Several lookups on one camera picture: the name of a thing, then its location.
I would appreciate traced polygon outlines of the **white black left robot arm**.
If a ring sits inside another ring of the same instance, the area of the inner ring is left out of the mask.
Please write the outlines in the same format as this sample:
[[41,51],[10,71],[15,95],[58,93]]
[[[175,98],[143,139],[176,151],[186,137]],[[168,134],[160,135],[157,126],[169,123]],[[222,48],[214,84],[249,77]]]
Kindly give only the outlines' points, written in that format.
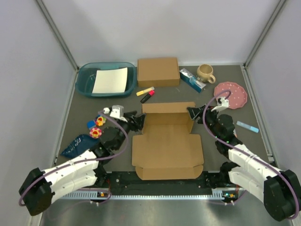
[[107,180],[103,166],[127,149],[129,132],[141,131],[146,118],[145,113],[124,113],[116,106],[104,108],[98,115],[114,124],[105,128],[104,141],[65,163],[45,170],[35,168],[27,175],[19,188],[18,204],[31,216],[44,212],[66,194],[87,186],[103,186]]

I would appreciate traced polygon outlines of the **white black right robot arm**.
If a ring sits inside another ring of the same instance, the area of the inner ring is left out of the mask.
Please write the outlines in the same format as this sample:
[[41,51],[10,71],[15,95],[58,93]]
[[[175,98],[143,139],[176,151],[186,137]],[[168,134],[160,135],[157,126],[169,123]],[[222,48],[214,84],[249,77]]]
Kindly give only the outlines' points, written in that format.
[[280,170],[252,153],[234,134],[231,116],[205,106],[187,107],[190,118],[204,125],[216,140],[220,154],[229,159],[220,168],[224,186],[236,184],[261,201],[276,221],[294,219],[301,210],[301,185],[291,170]]

